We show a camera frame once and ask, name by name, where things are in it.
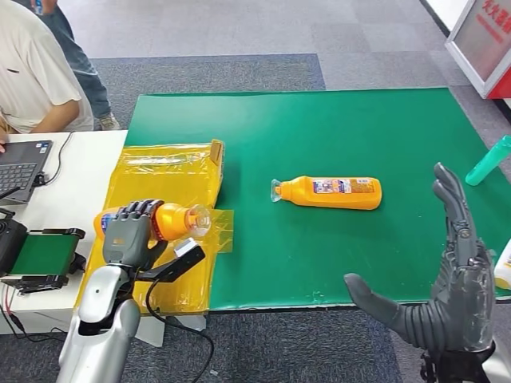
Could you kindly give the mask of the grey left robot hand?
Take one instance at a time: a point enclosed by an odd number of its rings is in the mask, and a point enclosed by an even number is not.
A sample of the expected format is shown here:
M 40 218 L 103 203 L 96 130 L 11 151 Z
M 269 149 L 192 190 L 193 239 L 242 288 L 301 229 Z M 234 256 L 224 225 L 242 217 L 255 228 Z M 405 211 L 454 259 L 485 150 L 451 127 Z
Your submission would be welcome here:
M 168 246 L 158 236 L 155 213 L 161 199 L 143 199 L 106 209 L 94 219 L 97 236 L 103 241 L 106 264 L 150 270 Z

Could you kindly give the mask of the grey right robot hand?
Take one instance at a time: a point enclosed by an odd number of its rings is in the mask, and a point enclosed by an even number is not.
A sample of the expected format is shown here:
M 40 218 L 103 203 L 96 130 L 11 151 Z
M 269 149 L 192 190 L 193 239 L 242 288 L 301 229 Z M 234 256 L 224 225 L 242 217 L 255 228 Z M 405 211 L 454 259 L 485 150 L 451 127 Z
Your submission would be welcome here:
M 372 291 L 359 274 L 343 280 L 352 301 L 402 340 L 429 352 L 478 352 L 493 342 L 491 256 L 477 233 L 457 176 L 434 166 L 433 192 L 444 204 L 447 237 L 430 298 L 405 306 Z

